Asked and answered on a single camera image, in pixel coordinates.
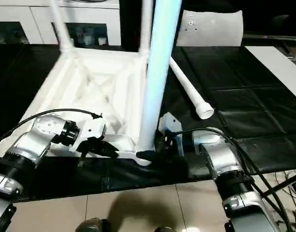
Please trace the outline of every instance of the white pole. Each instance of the white pole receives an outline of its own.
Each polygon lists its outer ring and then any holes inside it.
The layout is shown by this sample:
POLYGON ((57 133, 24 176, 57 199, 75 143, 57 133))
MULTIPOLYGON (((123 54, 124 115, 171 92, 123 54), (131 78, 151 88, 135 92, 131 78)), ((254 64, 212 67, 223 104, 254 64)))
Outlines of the white pole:
POLYGON ((195 110, 199 117, 201 119, 210 118, 214 114, 214 109, 197 92, 173 58, 170 59, 170 66, 195 106, 195 110))
POLYGON ((180 8, 181 0, 156 1, 137 152, 155 149, 154 136, 159 121, 180 8))
POLYGON ((139 53, 144 55, 149 52, 151 24, 152 24, 153 0, 143 0, 142 23, 140 32, 139 53))
POLYGON ((56 31, 60 42, 60 51, 66 52, 73 48, 71 37, 67 31, 66 25, 64 24, 57 0, 50 0, 50 7, 55 22, 56 31))

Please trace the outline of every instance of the tile floor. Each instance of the tile floor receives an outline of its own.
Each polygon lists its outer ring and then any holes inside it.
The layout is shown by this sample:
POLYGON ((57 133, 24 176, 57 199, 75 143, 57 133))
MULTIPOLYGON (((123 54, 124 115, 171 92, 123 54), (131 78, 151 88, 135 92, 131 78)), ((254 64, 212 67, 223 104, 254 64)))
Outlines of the tile floor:
MULTIPOLYGON (((274 174, 265 176, 277 184, 274 174)), ((283 173, 277 178, 281 182, 283 173)), ((258 177, 255 181, 265 190, 258 177)), ((283 191, 278 195, 294 221, 291 197, 283 191)), ((212 181, 18 203, 7 231, 73 232, 83 220, 99 217, 108 218, 114 232, 153 232, 162 225, 177 232, 223 232, 227 218, 221 204, 212 181)))

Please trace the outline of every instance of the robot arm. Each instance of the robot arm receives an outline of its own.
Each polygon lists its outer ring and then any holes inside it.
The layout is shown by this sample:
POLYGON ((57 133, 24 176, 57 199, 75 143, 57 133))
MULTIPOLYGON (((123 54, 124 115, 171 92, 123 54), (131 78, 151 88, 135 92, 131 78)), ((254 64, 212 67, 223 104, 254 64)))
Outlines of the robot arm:
POLYGON ((6 231, 16 212, 10 200, 22 193, 52 143, 62 143, 71 152, 81 151, 82 142, 102 140, 104 132, 101 117, 87 120, 80 127, 54 115, 36 118, 31 130, 22 134, 0 159, 0 232, 6 231))
POLYGON ((226 231, 279 232, 272 214, 254 192, 250 178, 243 171, 230 145, 210 131, 194 131, 192 138, 196 153, 205 157, 222 198, 225 214, 230 219, 225 224, 226 231))

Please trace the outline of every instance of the vertical white pole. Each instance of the vertical white pole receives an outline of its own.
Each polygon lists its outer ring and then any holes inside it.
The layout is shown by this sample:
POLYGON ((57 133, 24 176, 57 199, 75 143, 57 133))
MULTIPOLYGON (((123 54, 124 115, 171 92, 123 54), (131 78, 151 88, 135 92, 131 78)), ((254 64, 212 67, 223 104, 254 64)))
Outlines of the vertical white pole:
POLYGON ((139 53, 144 55, 149 52, 151 24, 152 24, 153 0, 143 0, 142 24, 140 32, 139 53))
POLYGON ((136 151, 154 150, 160 107, 172 54, 181 0, 157 0, 154 13, 145 100, 136 151))
POLYGON ((66 52, 73 48, 71 37, 64 24, 61 13, 59 11, 58 0, 50 0, 50 8, 55 22, 56 31, 60 42, 60 51, 66 52))

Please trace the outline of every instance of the black table cover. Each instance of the black table cover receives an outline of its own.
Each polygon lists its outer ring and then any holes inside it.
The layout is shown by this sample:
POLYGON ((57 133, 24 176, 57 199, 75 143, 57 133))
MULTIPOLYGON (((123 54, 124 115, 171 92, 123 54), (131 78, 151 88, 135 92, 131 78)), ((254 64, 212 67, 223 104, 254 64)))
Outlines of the black table cover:
MULTIPOLYGON (((20 120, 58 57, 57 46, 0 45, 0 136, 20 120)), ((215 114, 201 120, 170 70, 161 115, 171 112, 183 129, 223 130, 264 173, 296 168, 296 97, 246 48, 176 47, 173 58, 215 114)), ((78 158, 46 157, 20 200, 209 179, 190 134, 183 135, 183 143, 185 159, 149 167, 132 160, 90 158, 78 168, 78 158)))

